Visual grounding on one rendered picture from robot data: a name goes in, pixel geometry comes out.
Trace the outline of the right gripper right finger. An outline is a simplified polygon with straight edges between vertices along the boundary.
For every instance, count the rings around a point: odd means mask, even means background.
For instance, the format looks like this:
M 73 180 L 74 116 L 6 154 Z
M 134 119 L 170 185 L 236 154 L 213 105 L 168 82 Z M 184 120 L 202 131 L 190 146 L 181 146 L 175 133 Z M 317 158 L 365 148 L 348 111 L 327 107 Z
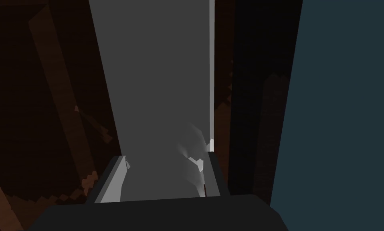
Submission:
M 200 197 L 230 196 L 214 152 L 200 152 L 200 175 Z

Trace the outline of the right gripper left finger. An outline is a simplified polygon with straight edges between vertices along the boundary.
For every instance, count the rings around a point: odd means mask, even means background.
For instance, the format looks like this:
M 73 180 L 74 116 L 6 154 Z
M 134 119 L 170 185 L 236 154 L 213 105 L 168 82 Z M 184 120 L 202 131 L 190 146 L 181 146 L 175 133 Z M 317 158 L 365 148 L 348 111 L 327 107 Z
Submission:
M 113 156 L 89 193 L 86 204 L 120 202 L 122 184 L 129 168 L 126 156 Z

